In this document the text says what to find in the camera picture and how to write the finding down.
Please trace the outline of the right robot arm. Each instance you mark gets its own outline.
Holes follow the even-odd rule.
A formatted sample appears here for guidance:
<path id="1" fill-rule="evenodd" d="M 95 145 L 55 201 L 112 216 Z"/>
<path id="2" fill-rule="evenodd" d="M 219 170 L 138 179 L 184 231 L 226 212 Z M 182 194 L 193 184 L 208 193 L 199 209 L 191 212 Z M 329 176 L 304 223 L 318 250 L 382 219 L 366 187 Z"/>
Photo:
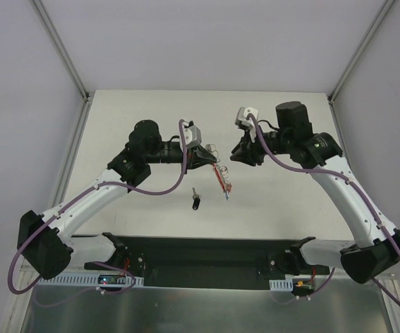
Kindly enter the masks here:
<path id="1" fill-rule="evenodd" d="M 374 279 L 400 261 L 400 229 L 387 219 L 364 192 L 336 140 L 313 132 L 306 106 L 299 101 L 279 104 L 278 126 L 265 133 L 258 112 L 241 107 L 235 124 L 244 131 L 230 159 L 252 167 L 269 155 L 290 171 L 309 174 L 341 213 L 354 240 L 304 238 L 277 259 L 280 270 L 292 275 L 321 265 L 343 269 L 359 284 Z"/>

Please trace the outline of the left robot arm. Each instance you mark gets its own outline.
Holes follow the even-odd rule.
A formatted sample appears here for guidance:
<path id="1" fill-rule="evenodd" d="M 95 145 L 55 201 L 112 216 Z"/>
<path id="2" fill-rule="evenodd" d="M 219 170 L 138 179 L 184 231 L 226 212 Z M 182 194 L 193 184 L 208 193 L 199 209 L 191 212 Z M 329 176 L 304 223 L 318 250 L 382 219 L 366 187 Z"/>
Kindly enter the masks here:
<path id="1" fill-rule="evenodd" d="M 70 264 L 102 262 L 116 270 L 125 264 L 125 246 L 104 232 L 75 239 L 74 233 L 111 202 L 134 191 L 150 196 L 171 193 L 146 191 L 138 186 L 151 175 L 151 164 L 178 164 L 180 174 L 216 163 L 216 157 L 201 144 L 200 130 L 181 120 L 179 135 L 163 141 L 155 121 L 139 121 L 124 149 L 84 190 L 66 202 L 36 214 L 30 210 L 20 218 L 17 250 L 44 280 L 63 272 Z"/>

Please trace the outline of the red-handled metal key organizer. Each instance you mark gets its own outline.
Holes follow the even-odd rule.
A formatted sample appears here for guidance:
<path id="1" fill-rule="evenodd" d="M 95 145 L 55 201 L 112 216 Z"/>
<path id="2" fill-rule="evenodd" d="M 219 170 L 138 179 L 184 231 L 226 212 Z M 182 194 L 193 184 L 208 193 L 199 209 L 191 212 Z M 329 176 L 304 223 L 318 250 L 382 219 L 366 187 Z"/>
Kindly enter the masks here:
<path id="1" fill-rule="evenodd" d="M 205 148 L 218 159 L 218 162 L 212 165 L 212 169 L 214 174 L 216 175 L 218 184 L 220 185 L 220 188 L 222 189 L 224 195 L 225 192 L 227 192 L 230 197 L 232 184 L 228 179 L 228 168 L 224 164 L 220 163 L 219 152 L 214 144 L 207 144 Z"/>

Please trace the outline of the black-headed key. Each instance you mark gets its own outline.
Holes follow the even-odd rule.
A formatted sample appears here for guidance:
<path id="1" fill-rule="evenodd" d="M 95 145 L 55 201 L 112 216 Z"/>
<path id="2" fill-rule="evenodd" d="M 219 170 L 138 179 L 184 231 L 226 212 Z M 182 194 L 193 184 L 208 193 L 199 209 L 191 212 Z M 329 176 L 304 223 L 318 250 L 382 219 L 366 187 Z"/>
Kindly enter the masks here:
<path id="1" fill-rule="evenodd" d="M 192 209 L 193 210 L 197 210 L 200 206 L 200 202 L 201 202 L 201 195 L 197 193 L 197 191 L 195 190 L 195 188 L 192 188 L 192 199 L 193 199 L 193 204 L 192 204 Z"/>

